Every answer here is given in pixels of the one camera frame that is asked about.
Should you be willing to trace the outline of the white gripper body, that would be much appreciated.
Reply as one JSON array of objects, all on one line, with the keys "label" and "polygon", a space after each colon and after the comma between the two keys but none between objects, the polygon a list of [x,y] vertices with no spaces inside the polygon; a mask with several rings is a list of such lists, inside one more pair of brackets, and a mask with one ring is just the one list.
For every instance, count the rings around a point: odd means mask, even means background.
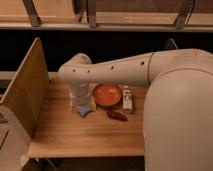
[{"label": "white gripper body", "polygon": [[90,88],[87,83],[70,86],[71,109],[73,112],[78,106],[88,105],[91,100]]}]

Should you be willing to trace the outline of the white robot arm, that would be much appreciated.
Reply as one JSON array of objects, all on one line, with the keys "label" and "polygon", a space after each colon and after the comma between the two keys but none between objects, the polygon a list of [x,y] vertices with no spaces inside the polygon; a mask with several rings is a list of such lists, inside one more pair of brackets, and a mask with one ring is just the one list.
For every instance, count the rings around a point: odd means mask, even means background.
[{"label": "white robot arm", "polygon": [[77,104],[90,83],[146,86],[146,171],[213,171],[213,54],[200,49],[151,52],[93,64],[77,54],[59,69]]}]

